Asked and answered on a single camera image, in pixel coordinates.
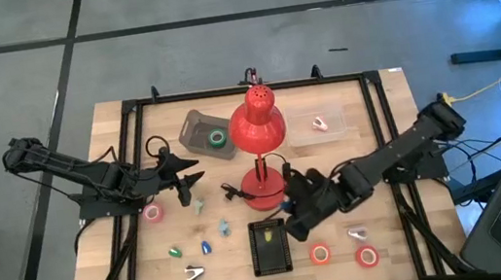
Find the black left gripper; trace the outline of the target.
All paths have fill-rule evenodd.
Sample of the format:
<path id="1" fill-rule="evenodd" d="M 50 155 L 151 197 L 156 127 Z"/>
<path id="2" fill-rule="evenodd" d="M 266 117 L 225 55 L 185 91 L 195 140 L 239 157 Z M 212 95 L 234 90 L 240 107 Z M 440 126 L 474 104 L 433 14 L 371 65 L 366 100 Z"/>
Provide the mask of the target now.
<path id="1" fill-rule="evenodd" d="M 158 165 L 154 168 L 144 168 L 138 173 L 138 190 L 144 196 L 158 193 L 171 188 L 177 182 L 177 172 L 186 170 L 198 164 L 197 159 L 179 158 L 167 147 L 158 150 Z M 205 174 L 204 171 L 187 175 L 178 179 L 175 185 L 178 200 L 182 206 L 189 206 L 192 193 L 190 188 Z"/>

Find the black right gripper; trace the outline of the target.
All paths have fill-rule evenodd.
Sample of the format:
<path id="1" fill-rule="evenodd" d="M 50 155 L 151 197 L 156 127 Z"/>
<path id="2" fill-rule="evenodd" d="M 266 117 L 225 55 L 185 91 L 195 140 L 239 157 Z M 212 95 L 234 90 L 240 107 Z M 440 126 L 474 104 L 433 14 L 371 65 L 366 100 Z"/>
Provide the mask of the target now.
<path id="1" fill-rule="evenodd" d="M 331 179 L 315 168 L 305 173 L 292 170 L 286 181 L 284 193 L 291 200 L 292 214 L 286 221 L 286 231 L 299 242 L 307 240 L 312 226 L 312 218 L 308 215 L 321 211 L 321 202 L 331 185 Z"/>

